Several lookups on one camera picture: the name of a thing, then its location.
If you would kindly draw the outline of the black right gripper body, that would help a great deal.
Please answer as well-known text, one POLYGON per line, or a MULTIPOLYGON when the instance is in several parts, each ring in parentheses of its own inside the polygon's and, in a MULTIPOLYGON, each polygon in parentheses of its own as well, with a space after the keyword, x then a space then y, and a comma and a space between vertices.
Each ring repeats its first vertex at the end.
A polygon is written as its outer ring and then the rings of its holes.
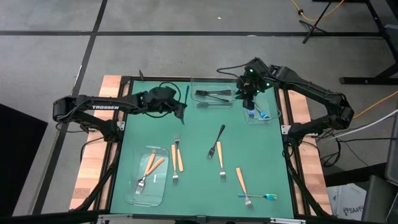
POLYGON ((258 93, 269 89, 269 84, 260 75, 241 75, 236 82, 237 100, 253 100, 258 93))

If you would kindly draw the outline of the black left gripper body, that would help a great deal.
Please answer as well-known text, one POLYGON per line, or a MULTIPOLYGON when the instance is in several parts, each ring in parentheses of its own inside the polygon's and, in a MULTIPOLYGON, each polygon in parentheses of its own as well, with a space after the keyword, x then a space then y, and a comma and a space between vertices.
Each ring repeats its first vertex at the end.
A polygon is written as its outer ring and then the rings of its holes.
POLYGON ((142 113, 175 113, 182 114, 182 103, 174 96, 177 92, 171 87, 154 87, 144 91, 142 96, 142 113))

